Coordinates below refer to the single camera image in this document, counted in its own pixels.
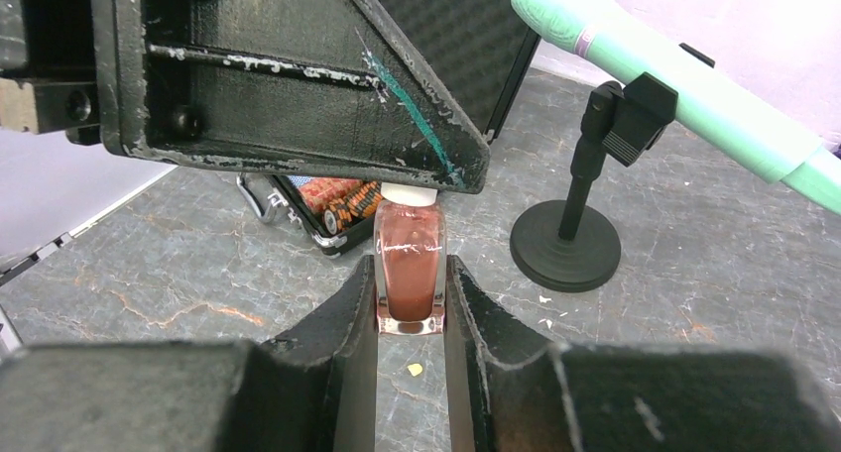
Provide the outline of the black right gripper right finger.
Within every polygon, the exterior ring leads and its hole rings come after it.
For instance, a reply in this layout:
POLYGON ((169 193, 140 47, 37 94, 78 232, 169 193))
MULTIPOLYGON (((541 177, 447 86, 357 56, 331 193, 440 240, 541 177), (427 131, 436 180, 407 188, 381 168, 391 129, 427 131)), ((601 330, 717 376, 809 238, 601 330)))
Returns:
POLYGON ((836 451, 840 422, 790 357, 709 344, 553 341, 446 266, 455 451, 836 451))

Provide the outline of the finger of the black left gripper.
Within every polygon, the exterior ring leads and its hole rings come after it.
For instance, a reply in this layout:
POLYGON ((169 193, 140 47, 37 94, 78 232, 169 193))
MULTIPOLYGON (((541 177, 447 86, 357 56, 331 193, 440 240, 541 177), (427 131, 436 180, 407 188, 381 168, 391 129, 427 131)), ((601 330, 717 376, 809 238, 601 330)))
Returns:
POLYGON ((202 170, 477 193, 489 148, 378 0, 91 0, 101 140, 202 170))

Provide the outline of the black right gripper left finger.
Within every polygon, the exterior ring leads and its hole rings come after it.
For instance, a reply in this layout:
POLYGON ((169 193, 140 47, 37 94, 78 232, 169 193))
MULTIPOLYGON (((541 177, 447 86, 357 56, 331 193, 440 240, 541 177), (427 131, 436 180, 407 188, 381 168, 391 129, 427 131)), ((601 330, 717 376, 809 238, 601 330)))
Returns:
POLYGON ((47 344, 1 365, 5 451, 369 451, 374 261, 263 342, 47 344))

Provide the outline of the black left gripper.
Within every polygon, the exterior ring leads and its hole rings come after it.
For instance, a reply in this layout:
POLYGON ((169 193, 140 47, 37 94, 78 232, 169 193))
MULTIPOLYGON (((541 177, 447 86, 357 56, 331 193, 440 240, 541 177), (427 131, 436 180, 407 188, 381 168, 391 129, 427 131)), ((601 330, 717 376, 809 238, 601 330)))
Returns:
POLYGON ((101 142, 91 0, 1 0, 1 127, 101 142))

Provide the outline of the white nail polish cap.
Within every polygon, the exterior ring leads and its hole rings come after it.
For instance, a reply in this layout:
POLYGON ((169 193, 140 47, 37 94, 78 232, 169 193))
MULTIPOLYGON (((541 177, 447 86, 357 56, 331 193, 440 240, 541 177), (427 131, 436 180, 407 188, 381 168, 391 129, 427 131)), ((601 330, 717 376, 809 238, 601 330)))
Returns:
POLYGON ((438 191, 434 188, 383 182, 381 193, 386 200, 393 203, 410 207, 427 207, 436 203, 438 191))

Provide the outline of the pink nail polish bottle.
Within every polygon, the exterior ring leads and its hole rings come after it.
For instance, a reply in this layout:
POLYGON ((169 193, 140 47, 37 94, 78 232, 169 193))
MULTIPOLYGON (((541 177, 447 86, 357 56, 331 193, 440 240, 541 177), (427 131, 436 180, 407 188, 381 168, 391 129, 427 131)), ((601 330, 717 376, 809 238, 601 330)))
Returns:
POLYGON ((385 200, 375 215, 374 240, 379 332, 402 336, 441 333, 446 265, 441 207, 385 200))

